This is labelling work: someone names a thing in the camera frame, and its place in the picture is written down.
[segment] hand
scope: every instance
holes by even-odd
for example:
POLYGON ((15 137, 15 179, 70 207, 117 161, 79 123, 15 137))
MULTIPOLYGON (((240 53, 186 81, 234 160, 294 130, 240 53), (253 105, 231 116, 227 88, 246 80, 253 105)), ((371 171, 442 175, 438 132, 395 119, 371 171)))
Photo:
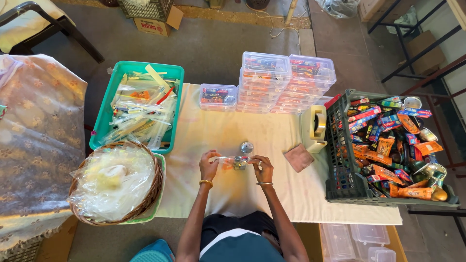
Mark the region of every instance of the hand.
POLYGON ((219 153, 217 153, 216 149, 212 149, 208 152, 202 154, 201 160, 199 161, 199 168, 201 170, 201 180, 209 180, 215 177, 217 173, 217 167, 219 166, 219 160, 216 159, 213 162, 209 162, 210 158, 213 157, 221 157, 219 153))
POLYGON ((253 156, 251 159, 252 160, 249 163, 254 166, 254 173, 256 174, 257 182, 272 183, 274 167, 270 163, 268 157, 253 156))

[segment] tape roll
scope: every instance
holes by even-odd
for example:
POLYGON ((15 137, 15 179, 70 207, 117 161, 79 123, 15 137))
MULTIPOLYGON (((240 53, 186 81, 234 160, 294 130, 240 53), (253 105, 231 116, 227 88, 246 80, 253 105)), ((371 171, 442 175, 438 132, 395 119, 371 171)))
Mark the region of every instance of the tape roll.
POLYGON ((314 136, 320 136, 325 132, 326 119, 323 114, 316 114, 314 120, 314 136))

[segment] teal stool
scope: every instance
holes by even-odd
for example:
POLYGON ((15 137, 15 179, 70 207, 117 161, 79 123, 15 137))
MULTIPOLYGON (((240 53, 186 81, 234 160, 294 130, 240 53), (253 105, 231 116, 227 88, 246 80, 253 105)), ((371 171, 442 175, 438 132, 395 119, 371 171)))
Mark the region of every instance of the teal stool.
POLYGON ((139 251, 130 262, 173 262, 175 255, 168 247, 167 241, 159 239, 139 251))

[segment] tape dispenser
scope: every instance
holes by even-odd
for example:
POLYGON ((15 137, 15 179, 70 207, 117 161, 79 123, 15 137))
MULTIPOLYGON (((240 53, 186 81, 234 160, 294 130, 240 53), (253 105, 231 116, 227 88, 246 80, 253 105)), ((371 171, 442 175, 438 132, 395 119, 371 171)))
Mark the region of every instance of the tape dispenser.
POLYGON ((302 144, 309 153, 319 153, 327 145, 325 125, 327 110, 323 105, 313 105, 301 116, 302 144))

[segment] chair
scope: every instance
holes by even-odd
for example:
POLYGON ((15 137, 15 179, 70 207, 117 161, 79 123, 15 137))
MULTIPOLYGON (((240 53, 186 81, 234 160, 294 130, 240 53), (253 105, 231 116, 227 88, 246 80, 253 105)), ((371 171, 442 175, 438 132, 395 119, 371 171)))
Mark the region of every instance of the chair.
POLYGON ((84 35, 79 32, 79 30, 74 26, 73 22, 61 11, 58 9, 52 2, 49 0, 41 0, 43 1, 47 7, 52 8, 54 11, 54 15, 61 15, 57 19, 54 19, 48 13, 46 13, 41 6, 37 3, 32 1, 24 2, 20 5, 17 5, 13 9, 6 11, 5 13, 1 14, 2 6, 0 6, 0 51, 4 53, 9 53, 10 55, 33 55, 31 48, 36 46, 37 44, 41 43, 42 41, 46 40, 47 38, 53 36, 58 32, 62 32, 65 36, 73 37, 88 53, 89 55, 97 61, 97 63, 102 63, 105 59, 104 57, 97 51, 97 49, 89 42, 89 40, 84 37, 84 35), (39 16, 34 16, 34 14, 28 13, 27 17, 20 17, 22 14, 26 13, 27 11, 32 10, 39 14, 43 19, 43 21, 39 16), (15 23, 18 24, 25 22, 30 22, 31 20, 34 22, 32 25, 28 26, 18 26, 18 30, 20 33, 16 32, 16 27, 10 24, 7 30, 2 30, 2 27, 6 24, 12 22, 13 20, 20 18, 20 20, 16 20, 15 23), (50 23, 41 31, 35 33, 34 30, 40 30, 40 26, 45 25, 47 21, 50 23), (18 40, 18 36, 22 37, 25 35, 24 40, 18 40))

